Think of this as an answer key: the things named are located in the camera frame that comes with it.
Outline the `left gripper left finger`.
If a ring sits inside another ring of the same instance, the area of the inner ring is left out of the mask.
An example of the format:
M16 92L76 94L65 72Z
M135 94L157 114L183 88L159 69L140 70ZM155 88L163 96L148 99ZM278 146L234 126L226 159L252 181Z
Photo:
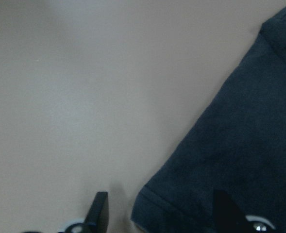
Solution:
M84 219L88 233L105 233L108 228L108 192L97 192Z

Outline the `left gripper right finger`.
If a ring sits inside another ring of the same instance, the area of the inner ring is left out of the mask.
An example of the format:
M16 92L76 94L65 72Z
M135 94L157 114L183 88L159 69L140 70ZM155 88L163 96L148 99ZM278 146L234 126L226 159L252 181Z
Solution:
M223 190L213 192L213 221L218 233L250 233L251 225L245 214Z

